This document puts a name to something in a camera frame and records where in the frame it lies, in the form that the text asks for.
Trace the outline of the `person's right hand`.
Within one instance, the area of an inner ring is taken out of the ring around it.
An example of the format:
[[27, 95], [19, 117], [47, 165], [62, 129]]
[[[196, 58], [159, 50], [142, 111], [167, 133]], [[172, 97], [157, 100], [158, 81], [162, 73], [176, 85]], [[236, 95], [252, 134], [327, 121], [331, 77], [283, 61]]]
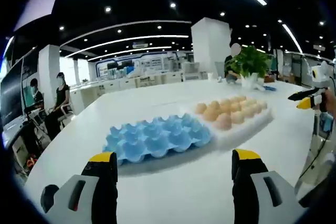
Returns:
[[325, 107], [328, 113], [336, 117], [336, 98], [331, 90], [325, 90]]

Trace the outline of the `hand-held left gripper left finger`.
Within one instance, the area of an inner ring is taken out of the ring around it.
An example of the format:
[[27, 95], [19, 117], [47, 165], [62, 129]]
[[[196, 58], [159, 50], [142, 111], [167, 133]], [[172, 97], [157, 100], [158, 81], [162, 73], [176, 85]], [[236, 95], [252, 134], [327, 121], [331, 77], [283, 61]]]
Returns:
[[80, 175], [48, 185], [41, 206], [49, 223], [116, 223], [118, 165], [114, 152], [93, 156]]

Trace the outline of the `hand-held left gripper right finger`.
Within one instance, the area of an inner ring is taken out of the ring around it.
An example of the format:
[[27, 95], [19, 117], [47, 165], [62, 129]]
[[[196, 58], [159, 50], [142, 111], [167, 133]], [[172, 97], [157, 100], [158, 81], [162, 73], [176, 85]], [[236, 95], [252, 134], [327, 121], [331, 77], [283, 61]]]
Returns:
[[296, 223], [306, 210], [294, 188], [253, 151], [232, 151], [232, 181], [234, 223]]

